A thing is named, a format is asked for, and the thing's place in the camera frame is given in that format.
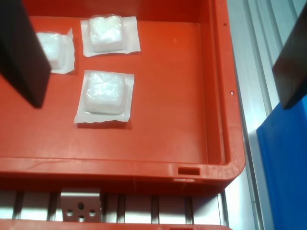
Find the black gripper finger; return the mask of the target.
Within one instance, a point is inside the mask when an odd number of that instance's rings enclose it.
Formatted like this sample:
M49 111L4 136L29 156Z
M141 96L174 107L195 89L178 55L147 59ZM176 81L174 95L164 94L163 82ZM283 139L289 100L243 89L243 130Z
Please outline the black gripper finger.
M307 95L307 6L294 24L273 68L278 97L290 109Z
M20 0L0 2L0 72L33 107L42 107L51 66Z

